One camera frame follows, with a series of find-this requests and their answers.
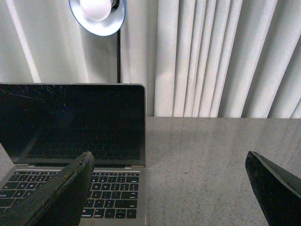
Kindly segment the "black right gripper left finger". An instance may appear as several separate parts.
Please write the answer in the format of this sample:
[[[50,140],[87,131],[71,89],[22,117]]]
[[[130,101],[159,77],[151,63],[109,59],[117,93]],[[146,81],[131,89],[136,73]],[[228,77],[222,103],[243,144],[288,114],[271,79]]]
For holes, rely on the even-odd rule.
[[[86,204],[94,157],[84,152],[38,190],[1,214],[2,226],[77,226]]]

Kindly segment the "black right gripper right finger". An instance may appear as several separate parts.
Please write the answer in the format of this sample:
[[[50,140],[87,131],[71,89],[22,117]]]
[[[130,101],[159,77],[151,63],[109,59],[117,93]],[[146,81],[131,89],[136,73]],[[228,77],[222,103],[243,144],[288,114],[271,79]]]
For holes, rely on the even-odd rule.
[[[249,151],[246,172],[270,226],[301,224],[301,179],[257,152]]]

